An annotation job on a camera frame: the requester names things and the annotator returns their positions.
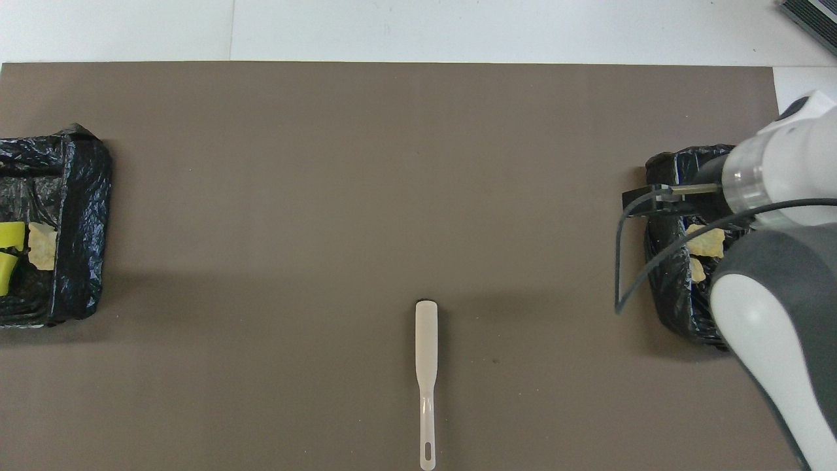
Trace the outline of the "pale orange croissant piece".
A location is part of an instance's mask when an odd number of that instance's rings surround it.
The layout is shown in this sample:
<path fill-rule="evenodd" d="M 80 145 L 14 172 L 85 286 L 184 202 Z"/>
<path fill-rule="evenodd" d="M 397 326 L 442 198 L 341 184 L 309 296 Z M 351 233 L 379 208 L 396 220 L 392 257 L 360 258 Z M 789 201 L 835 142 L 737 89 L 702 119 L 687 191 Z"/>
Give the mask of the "pale orange croissant piece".
<path fill-rule="evenodd" d="M 29 262 L 39 271 L 54 271 L 57 236 L 55 227 L 49 224 L 31 222 L 29 229 Z"/>

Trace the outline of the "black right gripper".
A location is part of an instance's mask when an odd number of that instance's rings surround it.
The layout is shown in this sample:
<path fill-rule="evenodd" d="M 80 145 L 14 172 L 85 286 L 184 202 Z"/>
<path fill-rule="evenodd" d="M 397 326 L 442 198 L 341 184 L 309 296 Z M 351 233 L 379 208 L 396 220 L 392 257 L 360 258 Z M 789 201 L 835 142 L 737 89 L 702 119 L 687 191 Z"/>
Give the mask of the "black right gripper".
<path fill-rule="evenodd" d="M 700 165 L 692 184 L 716 184 L 723 187 L 723 169 L 727 158 L 727 154 L 722 155 Z M 692 205 L 685 200 L 666 201 L 673 195 L 670 186 L 645 185 L 623 192 L 621 201 L 623 205 L 643 201 L 632 209 L 631 217 L 693 217 L 696 209 L 697 215 L 709 224 L 734 214 L 726 202 L 723 188 L 711 193 L 693 194 Z"/>

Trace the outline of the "brown table mat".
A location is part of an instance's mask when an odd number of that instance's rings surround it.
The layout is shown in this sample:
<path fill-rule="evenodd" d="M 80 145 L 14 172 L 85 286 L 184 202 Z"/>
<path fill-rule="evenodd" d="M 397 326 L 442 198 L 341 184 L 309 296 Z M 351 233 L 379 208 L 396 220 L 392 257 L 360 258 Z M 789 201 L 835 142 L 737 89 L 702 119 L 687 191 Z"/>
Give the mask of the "brown table mat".
<path fill-rule="evenodd" d="M 729 355 L 613 312 L 621 193 L 777 116 L 769 68 L 7 63 L 0 137 L 114 159 L 89 319 L 0 331 L 0 471 L 798 468 Z"/>

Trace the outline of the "dark ribbed box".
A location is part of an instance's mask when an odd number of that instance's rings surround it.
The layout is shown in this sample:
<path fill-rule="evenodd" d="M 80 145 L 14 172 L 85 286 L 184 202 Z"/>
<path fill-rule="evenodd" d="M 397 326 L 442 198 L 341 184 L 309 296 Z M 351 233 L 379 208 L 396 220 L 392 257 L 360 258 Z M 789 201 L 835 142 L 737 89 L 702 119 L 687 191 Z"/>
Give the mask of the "dark ribbed box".
<path fill-rule="evenodd" d="M 778 0 L 778 8 L 837 56 L 837 0 Z"/>

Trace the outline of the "pale bread chunk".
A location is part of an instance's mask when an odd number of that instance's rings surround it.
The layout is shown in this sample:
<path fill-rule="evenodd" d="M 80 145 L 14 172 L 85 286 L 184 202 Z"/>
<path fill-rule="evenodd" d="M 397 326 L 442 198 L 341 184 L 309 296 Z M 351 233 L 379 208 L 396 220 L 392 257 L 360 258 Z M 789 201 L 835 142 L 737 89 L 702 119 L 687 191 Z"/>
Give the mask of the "pale bread chunk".
<path fill-rule="evenodd" d="M 725 256 L 725 241 L 726 232 L 722 229 L 714 228 L 688 241 L 687 249 L 689 250 L 691 256 L 723 258 Z"/>

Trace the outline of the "bin with black bag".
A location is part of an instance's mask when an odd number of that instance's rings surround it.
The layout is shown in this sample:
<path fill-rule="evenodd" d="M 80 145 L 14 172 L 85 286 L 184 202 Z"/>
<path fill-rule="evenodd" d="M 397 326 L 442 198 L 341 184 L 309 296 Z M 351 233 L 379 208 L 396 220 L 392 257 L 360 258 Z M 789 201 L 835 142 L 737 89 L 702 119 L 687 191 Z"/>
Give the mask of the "bin with black bag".
<path fill-rule="evenodd" d="M 0 222 L 49 224 L 58 232 L 54 271 L 29 262 L 29 229 L 14 254 L 0 329 L 39 328 L 95 313 L 103 263 L 113 161 L 107 146 L 73 124 L 48 136 L 0 138 Z"/>
<path fill-rule="evenodd" d="M 678 152 L 662 152 L 645 163 L 645 180 L 648 185 L 678 186 L 690 184 L 700 165 L 706 161 L 732 152 L 732 145 L 687 147 Z M 645 228 L 645 258 L 651 260 L 679 238 L 690 227 L 705 226 L 694 213 L 693 217 L 651 217 Z M 651 294 L 661 325 L 683 339 L 728 351 L 709 308 L 709 284 L 720 258 L 696 257 L 703 264 L 706 280 L 691 283 L 691 254 L 681 247 L 662 260 L 648 275 Z"/>

